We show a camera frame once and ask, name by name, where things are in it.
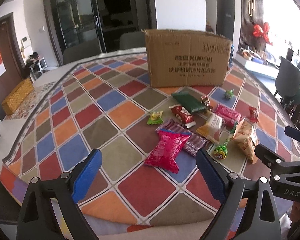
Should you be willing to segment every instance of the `diamond pattern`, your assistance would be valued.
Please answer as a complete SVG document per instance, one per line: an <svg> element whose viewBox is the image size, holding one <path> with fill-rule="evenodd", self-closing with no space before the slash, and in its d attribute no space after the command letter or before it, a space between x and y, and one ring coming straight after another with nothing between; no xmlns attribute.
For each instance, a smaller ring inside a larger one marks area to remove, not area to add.
<svg viewBox="0 0 300 240"><path fill-rule="evenodd" d="M148 111L163 111L164 121L176 120L169 109L176 104L171 97L176 91L188 91L199 100L208 95L212 106L221 103L248 118L249 106L256 107L260 143L286 161L300 160L300 144L295 145L284 134L289 120L272 106L272 97L244 69L233 64L222 87L152 89L146 59L145 54L134 54L81 64L56 85L57 89L48 92L40 112L30 117L16 142L15 154L6 163L8 169L2 168L2 183L15 198L22 201L26 183L33 176L54 179L71 170L91 149L99 148L102 169L80 205L84 214L99 218L104 228L120 227L123 231L118 229L117 233L122 233L144 229L135 225L140 222L164 226L212 218L211 210L215 212L220 203L213 199L192 156L179 153L178 174L143 165L159 141L155 131L159 125L147 125ZM234 90L234 97L226 100L224 92L229 89ZM202 114L194 115L194 120L197 124L190 129L194 132L206 122ZM220 143L228 135L224 129ZM234 142L229 142L228 152L222 161L228 170L254 180L269 177L269 168L260 161L251 164ZM280 210L288 208L278 205ZM92 218L89 223L96 226Z"/></svg>

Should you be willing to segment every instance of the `cardboard box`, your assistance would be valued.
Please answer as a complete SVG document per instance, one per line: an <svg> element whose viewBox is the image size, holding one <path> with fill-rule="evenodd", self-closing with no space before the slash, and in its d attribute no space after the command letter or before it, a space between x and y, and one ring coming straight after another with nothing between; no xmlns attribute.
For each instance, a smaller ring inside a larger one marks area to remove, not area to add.
<svg viewBox="0 0 300 240"><path fill-rule="evenodd" d="M151 86L221 86L232 41L211 33L144 30Z"/></svg>

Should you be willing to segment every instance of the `yellow woven basket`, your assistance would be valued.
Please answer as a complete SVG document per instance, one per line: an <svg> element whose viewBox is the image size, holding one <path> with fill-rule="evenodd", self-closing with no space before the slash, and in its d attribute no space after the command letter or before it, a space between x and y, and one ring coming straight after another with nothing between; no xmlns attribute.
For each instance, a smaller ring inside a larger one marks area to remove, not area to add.
<svg viewBox="0 0 300 240"><path fill-rule="evenodd" d="M6 114L13 114L33 89L30 78L21 81L1 103Z"/></svg>

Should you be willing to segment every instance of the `metal screw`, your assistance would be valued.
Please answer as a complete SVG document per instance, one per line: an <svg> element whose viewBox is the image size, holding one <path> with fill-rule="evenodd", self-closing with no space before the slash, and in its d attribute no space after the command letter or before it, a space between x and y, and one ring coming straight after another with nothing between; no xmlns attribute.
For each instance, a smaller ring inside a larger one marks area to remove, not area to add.
<svg viewBox="0 0 300 240"><path fill-rule="evenodd" d="M237 179L237 178L238 178L238 174L236 174L236 173L234 173L234 172L230 172L230 173L229 173L229 177L230 177L231 179Z"/></svg>
<svg viewBox="0 0 300 240"><path fill-rule="evenodd" d="M265 177L261 177L261 178L260 178L260 181L261 181L262 183L267 183L267 182L268 182L267 178L265 178Z"/></svg>
<svg viewBox="0 0 300 240"><path fill-rule="evenodd" d="M68 178L69 176L70 176L70 173L67 172L67 171L61 173L61 178L63 178L63 179L66 179L66 178Z"/></svg>
<svg viewBox="0 0 300 240"><path fill-rule="evenodd" d="M39 181L39 178L38 177L33 177L32 179L31 179L31 182L32 183L37 183Z"/></svg>

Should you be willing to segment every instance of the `gray chair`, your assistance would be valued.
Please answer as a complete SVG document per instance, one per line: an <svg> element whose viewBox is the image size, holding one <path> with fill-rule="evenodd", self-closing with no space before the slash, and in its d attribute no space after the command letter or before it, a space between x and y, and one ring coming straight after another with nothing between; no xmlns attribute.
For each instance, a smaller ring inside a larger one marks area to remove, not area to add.
<svg viewBox="0 0 300 240"><path fill-rule="evenodd" d="M68 64L87 57L93 57L102 53L99 39L85 41L77 46L65 49L63 52L63 64Z"/></svg>
<svg viewBox="0 0 300 240"><path fill-rule="evenodd" d="M141 31L133 33L124 33L120 37L120 50L142 48L145 46L145 35Z"/></svg>
<svg viewBox="0 0 300 240"><path fill-rule="evenodd" d="M300 89L300 70L284 57L281 57L280 69L275 80L275 87L282 97L293 97Z"/></svg>

